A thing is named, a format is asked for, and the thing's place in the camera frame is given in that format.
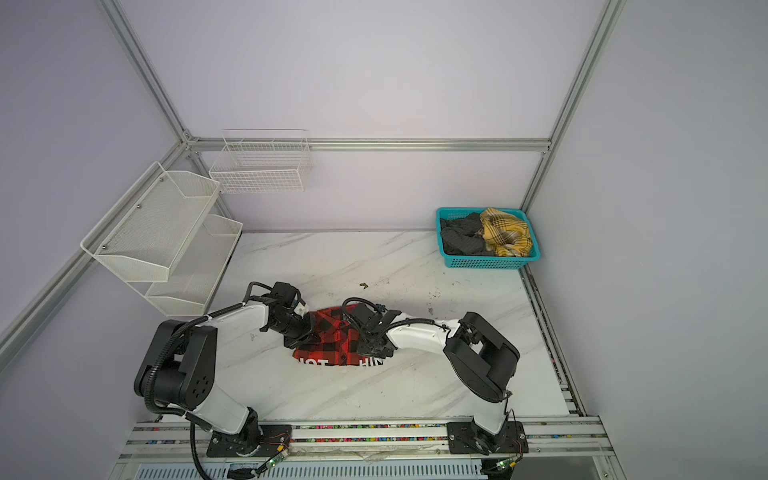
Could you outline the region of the red black plaid shirt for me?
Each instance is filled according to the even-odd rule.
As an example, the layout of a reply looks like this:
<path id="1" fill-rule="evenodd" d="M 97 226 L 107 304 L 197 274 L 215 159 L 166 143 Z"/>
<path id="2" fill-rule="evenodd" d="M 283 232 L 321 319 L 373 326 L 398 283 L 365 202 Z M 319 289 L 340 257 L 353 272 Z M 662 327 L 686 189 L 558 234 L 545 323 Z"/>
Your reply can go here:
<path id="1" fill-rule="evenodd" d="M 293 349 L 293 358 L 299 363 L 323 367 L 378 367 L 381 358 L 358 353 L 360 333 L 342 317 L 341 308 L 327 308 L 313 312 L 315 318 L 311 337 Z"/>

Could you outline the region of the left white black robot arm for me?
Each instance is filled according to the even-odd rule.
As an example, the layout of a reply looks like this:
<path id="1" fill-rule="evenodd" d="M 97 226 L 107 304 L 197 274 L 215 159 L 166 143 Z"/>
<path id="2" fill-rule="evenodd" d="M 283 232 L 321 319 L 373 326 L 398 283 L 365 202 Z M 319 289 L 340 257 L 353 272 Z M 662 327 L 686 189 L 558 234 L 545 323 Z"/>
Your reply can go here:
<path id="1" fill-rule="evenodd" d="M 248 284 L 244 298 L 190 321 L 157 328 L 134 380 L 134 392 L 159 415 L 176 415 L 212 434 L 239 456 L 258 451 L 266 435 L 258 414 L 216 383 L 218 353 L 246 334 L 274 331 L 286 348 L 312 338 L 315 316 L 300 291 L 284 282 Z"/>

